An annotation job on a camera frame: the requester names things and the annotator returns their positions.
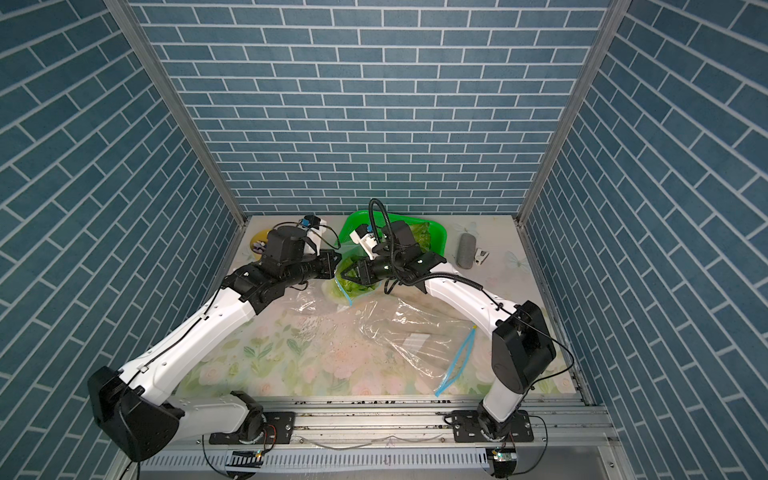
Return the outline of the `chinese cabbage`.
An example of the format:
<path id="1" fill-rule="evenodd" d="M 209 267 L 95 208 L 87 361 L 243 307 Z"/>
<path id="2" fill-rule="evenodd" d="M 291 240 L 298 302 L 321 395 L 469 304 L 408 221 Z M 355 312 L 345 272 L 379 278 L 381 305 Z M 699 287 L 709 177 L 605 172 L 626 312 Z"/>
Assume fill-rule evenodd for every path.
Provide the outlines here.
<path id="1" fill-rule="evenodd" d="M 335 277 L 324 282 L 322 289 L 326 297 L 341 305 L 352 305 L 358 298 L 374 292 L 379 284 L 361 285 L 342 276 L 342 272 L 362 259 L 361 255 L 344 257 L 337 266 Z"/>
<path id="2" fill-rule="evenodd" d="M 415 223 L 410 226 L 414 239 L 423 252 L 429 251 L 431 249 L 432 236 L 429 228 L 429 222 Z"/>

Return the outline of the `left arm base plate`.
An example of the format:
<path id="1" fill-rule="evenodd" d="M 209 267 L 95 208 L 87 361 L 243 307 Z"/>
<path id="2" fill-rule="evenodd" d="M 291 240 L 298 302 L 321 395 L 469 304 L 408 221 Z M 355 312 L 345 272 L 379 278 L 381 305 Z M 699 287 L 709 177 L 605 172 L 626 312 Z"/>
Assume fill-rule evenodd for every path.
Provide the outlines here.
<path id="1" fill-rule="evenodd" d="M 250 415 L 243 425 L 233 433 L 212 433 L 210 445 L 273 445 L 289 444 L 296 414 L 290 411 L 265 412 L 260 416 Z"/>

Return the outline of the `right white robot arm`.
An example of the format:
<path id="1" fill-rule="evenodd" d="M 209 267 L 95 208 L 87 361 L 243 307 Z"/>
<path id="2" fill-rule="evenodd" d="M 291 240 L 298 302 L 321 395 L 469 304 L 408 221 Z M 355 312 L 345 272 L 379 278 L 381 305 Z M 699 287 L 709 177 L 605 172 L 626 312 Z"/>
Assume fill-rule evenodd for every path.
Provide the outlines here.
<path id="1" fill-rule="evenodd" d="M 507 437 L 511 417 L 556 357 L 541 309 L 531 301 L 505 300 L 461 276 L 442 255 L 422 249 L 404 221 L 381 232 L 362 224 L 349 238 L 364 255 L 339 271 L 344 280 L 361 286 L 394 280 L 415 287 L 447 303 L 489 336 L 495 380 L 478 406 L 478 423 L 491 440 Z"/>

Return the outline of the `grey cylindrical object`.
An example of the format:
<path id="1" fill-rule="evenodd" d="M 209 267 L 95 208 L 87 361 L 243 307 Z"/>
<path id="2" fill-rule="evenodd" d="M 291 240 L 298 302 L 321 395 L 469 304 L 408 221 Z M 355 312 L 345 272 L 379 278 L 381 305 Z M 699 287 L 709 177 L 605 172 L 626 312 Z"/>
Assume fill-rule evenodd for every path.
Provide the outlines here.
<path id="1" fill-rule="evenodd" d="M 471 269 L 475 262 L 476 248 L 476 237 L 471 233 L 463 232 L 460 235 L 456 253 L 457 266 L 465 270 Z"/>

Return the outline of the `aluminium rail frame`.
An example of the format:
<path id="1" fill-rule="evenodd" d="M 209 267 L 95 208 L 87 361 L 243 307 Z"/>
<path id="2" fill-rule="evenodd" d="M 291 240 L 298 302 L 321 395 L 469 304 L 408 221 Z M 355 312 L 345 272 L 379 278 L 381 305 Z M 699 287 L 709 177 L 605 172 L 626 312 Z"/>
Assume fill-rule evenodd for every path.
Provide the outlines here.
<path id="1" fill-rule="evenodd" d="M 275 401 L 268 433 L 173 442 L 140 463 L 119 458 L 112 479 L 629 479 L 606 410 L 536 400 L 502 440 L 485 436 L 466 399 Z"/>

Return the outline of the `green plastic basket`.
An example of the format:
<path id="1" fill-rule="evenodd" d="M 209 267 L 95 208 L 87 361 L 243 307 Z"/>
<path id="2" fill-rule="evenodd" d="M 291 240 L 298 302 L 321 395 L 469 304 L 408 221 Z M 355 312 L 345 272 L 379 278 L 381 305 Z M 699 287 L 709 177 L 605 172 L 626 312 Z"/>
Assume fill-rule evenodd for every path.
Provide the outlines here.
<path id="1" fill-rule="evenodd" d="M 445 254 L 447 243 L 447 231 L 443 225 L 438 222 L 423 218 L 409 217 L 389 213 L 392 223 L 395 221 L 404 221 L 411 229 L 415 240 L 423 250 L 434 251 L 439 255 Z M 361 224 L 369 224 L 369 215 L 367 210 L 359 210 L 350 214 L 345 220 L 339 239 L 342 243 L 350 240 L 350 233 Z"/>

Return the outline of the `small white clip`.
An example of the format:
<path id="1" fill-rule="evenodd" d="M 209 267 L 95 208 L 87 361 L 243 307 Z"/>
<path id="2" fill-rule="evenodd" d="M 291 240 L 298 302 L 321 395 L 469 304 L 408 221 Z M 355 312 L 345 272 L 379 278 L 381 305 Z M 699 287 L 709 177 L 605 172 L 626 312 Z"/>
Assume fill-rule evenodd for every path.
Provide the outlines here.
<path id="1" fill-rule="evenodd" d="M 474 262 L 476 265 L 482 265 L 488 258 L 489 252 L 482 248 L 478 248 L 475 251 Z"/>

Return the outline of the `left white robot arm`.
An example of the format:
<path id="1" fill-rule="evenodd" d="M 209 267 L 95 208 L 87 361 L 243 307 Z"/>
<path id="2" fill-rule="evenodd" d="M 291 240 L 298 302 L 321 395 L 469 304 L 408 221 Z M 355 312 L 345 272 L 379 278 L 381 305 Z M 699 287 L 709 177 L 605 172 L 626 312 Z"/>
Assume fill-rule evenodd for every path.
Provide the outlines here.
<path id="1" fill-rule="evenodd" d="M 242 391 L 200 401 L 181 401 L 173 392 L 228 335 L 288 289 L 313 279 L 334 279 L 342 256 L 339 242 L 324 238 L 330 229 L 315 215 L 277 224 L 259 259 L 226 275 L 213 296 L 179 327 L 122 367 L 101 367 L 90 376 L 95 424 L 130 461 L 145 461 L 189 437 L 225 434 L 251 443 L 263 436 L 263 408 Z"/>

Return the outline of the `clear zipper bag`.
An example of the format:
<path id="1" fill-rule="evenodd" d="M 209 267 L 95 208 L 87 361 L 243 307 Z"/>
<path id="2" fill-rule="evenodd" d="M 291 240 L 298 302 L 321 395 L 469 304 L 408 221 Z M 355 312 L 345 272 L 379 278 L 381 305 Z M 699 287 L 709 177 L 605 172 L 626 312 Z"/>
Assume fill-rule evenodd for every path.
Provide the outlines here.
<path id="1" fill-rule="evenodd" d="M 428 394 L 447 394 L 471 358 L 477 326 L 434 308 L 382 295 L 355 308 L 360 333 L 404 364 Z"/>
<path id="2" fill-rule="evenodd" d="M 322 371 L 337 380 L 372 365 L 376 347 L 355 326 L 378 285 L 340 277 L 311 280 L 286 294 L 238 330 L 241 353 L 259 377 L 311 383 Z"/>

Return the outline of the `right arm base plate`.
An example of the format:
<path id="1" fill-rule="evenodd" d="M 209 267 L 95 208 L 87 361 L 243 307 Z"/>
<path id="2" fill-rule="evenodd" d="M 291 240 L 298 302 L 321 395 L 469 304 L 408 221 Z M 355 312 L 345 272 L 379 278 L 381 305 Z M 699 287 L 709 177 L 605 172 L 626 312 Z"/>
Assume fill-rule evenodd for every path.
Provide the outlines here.
<path id="1" fill-rule="evenodd" d="M 525 410 L 517 410 L 505 421 L 499 422 L 482 409 L 454 410 L 443 416 L 456 443 L 522 442 L 534 440 L 530 417 Z"/>

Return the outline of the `yellow cup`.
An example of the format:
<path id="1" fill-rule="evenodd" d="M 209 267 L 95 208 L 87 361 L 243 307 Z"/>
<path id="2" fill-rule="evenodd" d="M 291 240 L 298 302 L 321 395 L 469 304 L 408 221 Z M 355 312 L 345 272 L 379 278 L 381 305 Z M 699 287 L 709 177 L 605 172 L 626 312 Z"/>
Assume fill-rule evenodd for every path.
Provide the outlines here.
<path id="1" fill-rule="evenodd" d="M 266 249 L 268 231 L 262 230 L 253 235 L 249 241 L 249 249 L 251 253 L 259 258 Z"/>

